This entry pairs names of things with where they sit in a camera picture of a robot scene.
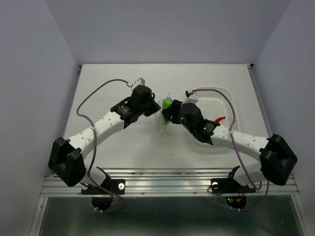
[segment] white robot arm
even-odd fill
[[[150,116],[157,112],[160,106],[154,101],[154,95],[148,87],[138,85],[131,97],[115,105],[104,117],[79,134],[65,140],[60,137],[55,140],[49,160],[49,168],[53,170],[68,186],[78,183],[94,185],[87,175],[84,159],[94,148],[94,130],[97,133],[97,145],[111,135],[127,128],[138,120],[139,116]],[[290,147],[279,135],[271,138],[255,137],[228,128],[217,122],[204,119],[200,109],[193,103],[174,100],[162,111],[165,120],[175,124],[182,124],[198,141],[218,147],[234,149],[247,154],[258,162],[244,168],[237,166],[231,170],[227,178],[212,179],[216,186],[212,192],[239,193],[240,189],[250,182],[269,180],[277,185],[285,185],[291,174],[297,158]],[[91,169],[91,176],[105,188],[113,186],[113,180],[97,168]]]

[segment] glass panel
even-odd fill
[[[259,208],[236,212],[211,198],[131,198],[119,213],[94,212],[91,198],[50,198],[40,236],[298,236],[290,196],[268,196]],[[247,207],[262,197],[248,197]]]

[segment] perforated white panel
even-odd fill
[[[200,108],[201,113],[205,119],[215,121],[217,118],[226,117],[220,121],[220,124],[227,127],[229,125],[226,120],[229,119],[224,110],[224,103],[217,98],[202,98],[196,103],[196,106]]]

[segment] red object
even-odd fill
[[[215,122],[219,123],[223,119],[225,119],[225,117],[220,117],[220,118],[216,119]]]

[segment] white wall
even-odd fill
[[[310,222],[315,222],[315,1],[292,0],[255,66],[274,133],[298,157],[294,170]]]
[[[0,2],[0,235],[28,235],[77,63],[43,0]]]
[[[289,0],[46,0],[80,63],[254,63]]]

